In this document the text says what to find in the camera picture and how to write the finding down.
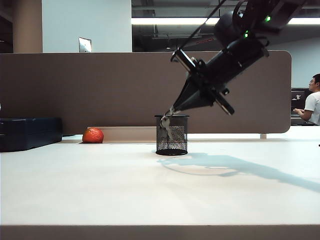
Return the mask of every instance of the mesh wire basket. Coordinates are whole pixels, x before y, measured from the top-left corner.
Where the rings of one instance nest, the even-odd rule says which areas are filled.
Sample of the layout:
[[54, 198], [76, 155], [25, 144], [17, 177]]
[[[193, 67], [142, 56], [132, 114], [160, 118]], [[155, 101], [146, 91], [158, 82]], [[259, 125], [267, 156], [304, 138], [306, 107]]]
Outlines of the mesh wire basket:
[[177, 156], [187, 154], [188, 115], [169, 116], [169, 130], [160, 127], [162, 115], [156, 117], [156, 154]]

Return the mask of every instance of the man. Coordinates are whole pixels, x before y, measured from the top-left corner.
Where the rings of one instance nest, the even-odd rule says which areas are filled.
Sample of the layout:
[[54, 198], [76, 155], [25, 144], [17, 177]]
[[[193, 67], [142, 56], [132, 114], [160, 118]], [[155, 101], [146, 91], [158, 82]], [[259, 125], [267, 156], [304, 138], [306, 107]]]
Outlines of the man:
[[293, 111], [303, 120], [320, 126], [320, 73], [312, 77], [309, 90], [312, 93], [305, 100], [304, 110], [295, 108]]

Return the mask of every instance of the robotic arm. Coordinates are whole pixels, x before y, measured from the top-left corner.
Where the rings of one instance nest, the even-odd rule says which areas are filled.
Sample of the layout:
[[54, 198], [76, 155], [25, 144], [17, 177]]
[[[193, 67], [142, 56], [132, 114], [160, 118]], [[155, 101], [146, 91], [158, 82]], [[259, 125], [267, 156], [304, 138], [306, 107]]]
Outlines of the robotic arm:
[[[239, 11], [244, 2], [247, 2], [245, 11]], [[227, 83], [263, 56], [269, 56], [265, 48], [269, 41], [257, 35], [278, 34], [305, 3], [306, 0], [240, 0], [234, 11], [224, 14], [214, 26], [214, 35], [223, 45], [215, 57], [208, 62], [190, 59], [178, 48], [171, 62], [180, 62], [189, 75], [160, 125], [167, 128], [173, 114], [212, 106], [214, 102], [227, 114], [234, 114], [224, 98], [230, 93]]]

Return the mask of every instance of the gray partition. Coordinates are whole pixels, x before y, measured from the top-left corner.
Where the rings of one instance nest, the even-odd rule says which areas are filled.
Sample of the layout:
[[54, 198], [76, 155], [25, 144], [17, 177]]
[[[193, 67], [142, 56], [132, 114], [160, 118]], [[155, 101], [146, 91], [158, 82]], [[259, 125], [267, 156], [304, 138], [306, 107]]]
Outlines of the gray partition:
[[[217, 51], [189, 52], [205, 61]], [[61, 117], [65, 134], [87, 126], [155, 126], [186, 71], [170, 52], [0, 54], [0, 117]], [[283, 133], [290, 127], [291, 56], [270, 51], [228, 85], [235, 114], [188, 110], [189, 133]]]

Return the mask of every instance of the red fruit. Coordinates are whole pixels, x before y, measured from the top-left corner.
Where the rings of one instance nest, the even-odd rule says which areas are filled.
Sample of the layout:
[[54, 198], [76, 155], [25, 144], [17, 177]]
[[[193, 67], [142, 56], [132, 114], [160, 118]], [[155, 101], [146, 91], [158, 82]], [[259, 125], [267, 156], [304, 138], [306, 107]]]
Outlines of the red fruit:
[[96, 127], [89, 127], [82, 135], [84, 144], [101, 144], [104, 140], [104, 133]]

